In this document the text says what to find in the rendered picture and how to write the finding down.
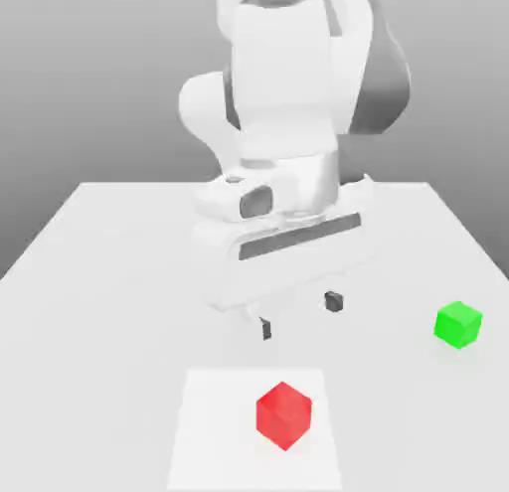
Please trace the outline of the small red cube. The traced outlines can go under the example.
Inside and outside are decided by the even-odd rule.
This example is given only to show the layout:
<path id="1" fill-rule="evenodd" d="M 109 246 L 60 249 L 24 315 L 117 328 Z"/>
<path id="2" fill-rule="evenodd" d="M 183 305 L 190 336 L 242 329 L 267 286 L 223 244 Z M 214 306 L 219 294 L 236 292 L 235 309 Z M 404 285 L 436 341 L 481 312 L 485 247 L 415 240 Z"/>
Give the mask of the small red cube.
<path id="1" fill-rule="evenodd" d="M 280 382 L 256 401 L 255 427 L 286 451 L 311 426 L 312 400 L 286 382 Z"/>

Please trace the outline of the small green cube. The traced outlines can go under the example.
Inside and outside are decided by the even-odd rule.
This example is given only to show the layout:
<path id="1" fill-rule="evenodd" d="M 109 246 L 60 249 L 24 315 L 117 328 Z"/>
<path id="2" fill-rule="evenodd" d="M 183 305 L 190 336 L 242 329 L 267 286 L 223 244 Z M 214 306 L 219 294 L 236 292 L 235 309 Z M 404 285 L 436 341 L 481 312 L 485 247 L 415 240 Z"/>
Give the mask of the small green cube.
<path id="1" fill-rule="evenodd" d="M 453 301 L 438 309 L 433 335 L 455 349 L 462 349 L 477 339 L 482 318 L 480 311 Z"/>

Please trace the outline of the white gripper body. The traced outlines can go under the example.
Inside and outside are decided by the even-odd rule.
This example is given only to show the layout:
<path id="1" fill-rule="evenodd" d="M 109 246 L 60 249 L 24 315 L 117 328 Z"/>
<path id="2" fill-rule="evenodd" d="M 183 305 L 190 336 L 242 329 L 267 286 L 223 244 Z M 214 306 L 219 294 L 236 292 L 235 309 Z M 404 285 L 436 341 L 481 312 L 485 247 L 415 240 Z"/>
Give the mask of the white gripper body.
<path id="1" fill-rule="evenodd" d="M 197 287 L 220 311 L 346 271 L 369 259 L 376 245 L 369 212 L 337 214 L 302 228 L 265 219 L 230 224 L 201 217 L 191 238 Z"/>

